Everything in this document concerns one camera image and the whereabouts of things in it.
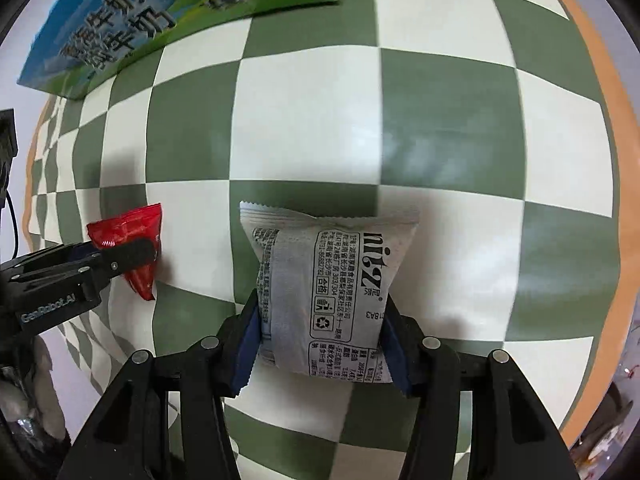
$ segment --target nutrition label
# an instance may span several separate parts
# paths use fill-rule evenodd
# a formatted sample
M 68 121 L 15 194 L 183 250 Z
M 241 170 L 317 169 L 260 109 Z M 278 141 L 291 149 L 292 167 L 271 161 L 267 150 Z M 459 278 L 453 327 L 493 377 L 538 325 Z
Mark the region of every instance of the nutrition label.
M 262 261 L 256 289 L 258 291 L 258 304 L 260 305 L 260 317 L 262 318 L 262 337 L 271 337 L 271 251 L 278 236 L 278 229 L 254 229 L 255 240 L 262 245 Z
M 353 333 L 360 234 L 320 231 L 314 251 L 310 335 L 350 341 Z
M 382 382 L 384 359 L 377 349 L 312 341 L 308 354 L 311 376 L 357 383 Z

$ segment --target brand logo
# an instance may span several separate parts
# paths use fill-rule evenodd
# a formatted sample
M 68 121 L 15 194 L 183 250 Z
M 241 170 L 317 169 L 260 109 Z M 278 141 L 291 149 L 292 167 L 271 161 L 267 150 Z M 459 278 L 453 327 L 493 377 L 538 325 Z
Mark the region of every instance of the brand logo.
M 69 294 L 66 298 L 60 298 L 59 300 L 54 301 L 53 303 L 49 303 L 49 304 L 38 307 L 33 312 L 27 312 L 26 314 L 22 314 L 20 316 L 20 321 L 23 323 L 28 323 L 30 321 L 33 321 L 34 319 L 38 319 L 40 316 L 44 316 L 49 312 L 53 312 L 54 310 L 57 310 L 59 308 L 62 308 L 63 306 L 67 306 L 68 304 L 75 303 L 75 302 L 76 302 L 76 295 Z
M 380 233 L 364 233 L 362 248 L 362 265 L 360 286 L 373 286 L 380 293 L 382 281 L 382 267 L 386 267 L 384 256 L 389 256 L 391 250 L 383 247 L 384 240 Z

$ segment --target table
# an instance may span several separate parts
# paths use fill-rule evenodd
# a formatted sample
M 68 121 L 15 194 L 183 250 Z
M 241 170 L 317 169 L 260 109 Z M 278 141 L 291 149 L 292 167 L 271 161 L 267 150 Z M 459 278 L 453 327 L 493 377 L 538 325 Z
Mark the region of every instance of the table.
M 101 393 L 134 349 L 181 351 L 236 312 L 257 272 L 241 200 L 319 216 L 417 208 L 391 289 L 400 311 L 456 349 L 507 350 L 570 444 L 638 290 L 638 125 L 590 27 L 573 0 L 342 0 L 201 31 L 82 101 L 52 98 L 32 147 L 33 247 L 164 210 L 156 300 L 114 280 L 60 327 L 78 366 Z M 257 363 L 225 416 L 244 478 L 386 479 L 415 409 L 392 386 Z

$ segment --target green square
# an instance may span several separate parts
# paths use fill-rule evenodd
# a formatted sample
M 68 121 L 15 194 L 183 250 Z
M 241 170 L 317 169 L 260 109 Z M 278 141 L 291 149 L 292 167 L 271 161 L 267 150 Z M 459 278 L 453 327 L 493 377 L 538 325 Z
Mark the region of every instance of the green square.
M 158 355 L 182 352 L 208 335 L 216 335 L 222 322 L 236 314 L 235 304 L 201 296 L 156 281 L 154 344 Z
M 240 455 L 296 480 L 328 480 L 335 442 L 272 426 L 231 406 L 225 406 L 225 420 Z
M 377 45 L 374 0 L 340 0 L 255 16 L 243 57 L 342 44 Z
M 615 220 L 527 202 L 506 340 L 598 336 L 619 274 Z
M 100 188 L 100 215 L 113 218 L 132 209 L 148 205 L 144 184 Z
M 364 184 L 232 180 L 229 215 L 236 303 L 246 303 L 258 275 L 258 258 L 240 225 L 240 202 L 284 207 L 313 216 L 359 217 L 375 216 L 377 196 L 376 186 Z
M 60 136 L 68 134 L 71 130 L 75 130 L 80 125 L 80 114 L 82 113 L 82 105 L 84 98 L 78 101 L 67 99 L 65 110 L 62 113 L 62 124 L 60 125 Z
M 63 244 L 82 242 L 82 221 L 75 191 L 56 193 L 56 210 L 58 226 Z
M 516 67 L 601 103 L 591 57 L 571 20 L 527 0 L 494 0 Z
M 49 99 L 47 100 L 47 104 L 45 104 L 44 113 L 42 115 L 43 121 L 48 121 L 51 118 L 51 115 L 53 113 L 53 107 L 55 105 L 56 105 L 56 96 L 55 95 L 49 96 Z
M 33 252 L 39 251 L 42 248 L 42 237 L 40 235 L 29 233 L 31 237 L 31 243 L 33 245 Z
M 36 216 L 38 218 L 40 235 L 44 238 L 44 221 L 47 217 L 47 195 L 38 195 L 36 199 Z
M 38 186 L 42 178 L 42 159 L 34 160 L 31 165 L 31 196 L 38 194 Z
M 176 458 L 184 460 L 184 449 L 182 448 L 182 417 L 180 413 L 169 428 L 169 452 Z
M 451 480 L 466 480 L 469 472 L 469 460 L 471 459 L 471 453 L 465 453 L 458 463 L 453 467 L 453 475 Z
M 418 404 L 419 399 L 405 398 L 392 383 L 355 383 L 340 442 L 405 452 L 414 430 Z M 471 444 L 472 413 L 471 392 L 461 392 L 458 453 L 465 452 Z
M 146 181 L 229 176 L 231 117 L 239 61 L 154 87 L 146 126 Z
M 76 189 L 100 187 L 102 141 L 106 120 L 107 114 L 102 114 L 78 130 L 71 162 Z
M 44 151 L 45 153 L 50 147 L 51 137 L 53 137 L 53 131 L 56 129 L 56 121 L 58 120 L 58 116 L 53 116 L 49 119 L 49 124 L 47 125 L 47 140 L 44 143 Z
M 524 196 L 513 68 L 382 49 L 382 89 L 382 184 Z
M 58 184 L 58 143 L 54 144 L 47 154 L 44 165 L 44 179 L 47 193 L 53 193 Z
M 120 72 L 111 87 L 109 108 L 145 88 L 153 86 L 161 56 L 162 49 L 160 48 Z

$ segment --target white snack bag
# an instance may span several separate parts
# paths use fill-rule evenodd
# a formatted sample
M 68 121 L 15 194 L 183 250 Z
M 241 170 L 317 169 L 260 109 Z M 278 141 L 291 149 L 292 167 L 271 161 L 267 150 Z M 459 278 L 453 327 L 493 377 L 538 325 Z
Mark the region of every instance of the white snack bag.
M 417 216 L 315 218 L 241 202 L 240 221 L 260 260 L 260 355 L 300 374 L 391 382 L 378 337 Z

